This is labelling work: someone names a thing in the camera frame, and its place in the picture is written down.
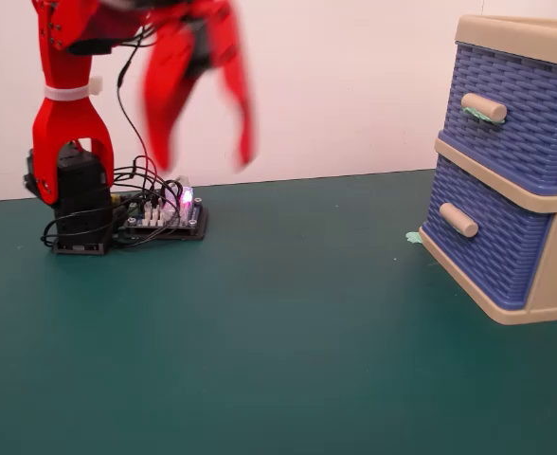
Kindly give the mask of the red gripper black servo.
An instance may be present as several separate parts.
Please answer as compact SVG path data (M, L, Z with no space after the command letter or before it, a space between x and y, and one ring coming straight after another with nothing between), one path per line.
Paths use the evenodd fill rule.
M157 167L173 164L172 131L194 82L222 69L241 114L238 163L254 158L254 119L236 13L229 1L181 1L157 10L157 41L145 70L142 95L147 139Z

